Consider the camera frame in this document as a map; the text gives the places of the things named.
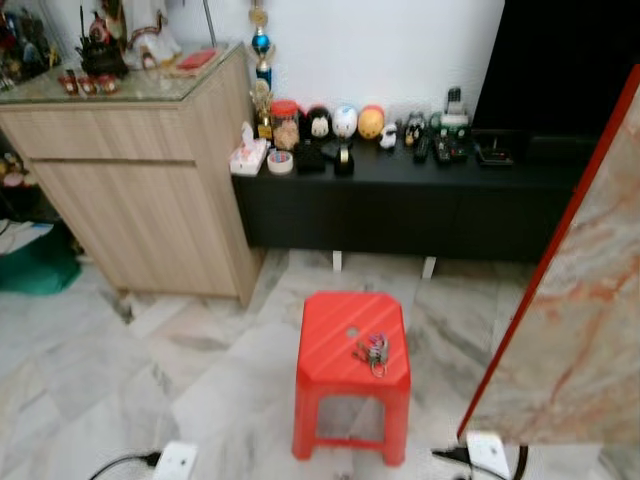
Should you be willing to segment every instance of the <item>white wall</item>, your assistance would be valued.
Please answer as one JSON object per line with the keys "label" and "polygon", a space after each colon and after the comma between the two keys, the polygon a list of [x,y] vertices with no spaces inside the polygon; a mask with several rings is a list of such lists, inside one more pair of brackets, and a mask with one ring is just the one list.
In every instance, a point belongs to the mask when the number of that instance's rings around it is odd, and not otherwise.
{"label": "white wall", "polygon": [[[92,0],[84,0],[89,14]],[[79,35],[80,0],[47,0]],[[201,0],[167,0],[179,41],[207,42]],[[249,43],[251,0],[209,0],[219,40]],[[301,105],[323,102],[443,105],[460,85],[473,111],[504,0],[264,0],[277,45],[274,91]]]}

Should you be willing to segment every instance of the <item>marble floor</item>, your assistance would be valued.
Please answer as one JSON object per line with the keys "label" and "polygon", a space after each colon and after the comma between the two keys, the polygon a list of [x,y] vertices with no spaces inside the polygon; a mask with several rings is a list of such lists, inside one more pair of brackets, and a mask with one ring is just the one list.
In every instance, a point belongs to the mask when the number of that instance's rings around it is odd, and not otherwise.
{"label": "marble floor", "polygon": [[[134,321],[116,313],[87,267],[51,297],[0,294],[0,479],[86,480],[101,465],[172,439],[197,443],[195,480],[449,480],[464,468],[430,448],[455,432],[533,272],[531,266],[439,260],[420,280],[419,258],[271,251],[247,309],[231,300],[142,296]],[[290,454],[302,306],[317,290],[385,291],[403,305],[413,395],[407,459],[386,468],[369,452]],[[350,433],[352,406],[327,406]],[[365,403],[361,412],[375,404]],[[515,461],[515,449],[509,449]],[[631,448],[533,446],[526,480],[628,480]],[[105,475],[150,478],[137,466]]]}

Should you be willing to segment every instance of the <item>wooden cabinet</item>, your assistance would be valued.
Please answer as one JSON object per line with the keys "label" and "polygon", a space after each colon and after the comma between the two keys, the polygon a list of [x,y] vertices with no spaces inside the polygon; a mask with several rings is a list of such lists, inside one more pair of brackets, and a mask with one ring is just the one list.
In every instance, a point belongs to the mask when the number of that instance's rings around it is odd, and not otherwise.
{"label": "wooden cabinet", "polygon": [[262,257],[227,163],[252,117],[243,47],[192,81],[171,101],[0,105],[0,127],[114,287],[246,304]]}

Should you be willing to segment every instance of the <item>television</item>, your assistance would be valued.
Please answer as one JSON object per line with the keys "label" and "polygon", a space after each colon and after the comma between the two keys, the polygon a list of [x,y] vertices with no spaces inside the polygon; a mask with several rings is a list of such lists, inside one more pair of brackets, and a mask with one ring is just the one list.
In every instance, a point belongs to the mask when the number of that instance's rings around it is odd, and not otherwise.
{"label": "television", "polygon": [[638,5],[506,0],[474,130],[524,134],[528,159],[588,160],[638,60]]}

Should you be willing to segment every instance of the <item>cabinet door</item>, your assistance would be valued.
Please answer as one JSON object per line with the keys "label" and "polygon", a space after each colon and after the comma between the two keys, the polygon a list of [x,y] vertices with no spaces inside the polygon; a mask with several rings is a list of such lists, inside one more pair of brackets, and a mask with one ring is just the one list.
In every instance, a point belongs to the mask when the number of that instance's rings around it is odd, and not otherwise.
{"label": "cabinet door", "polygon": [[118,288],[235,296],[193,165],[34,162],[56,208]]}

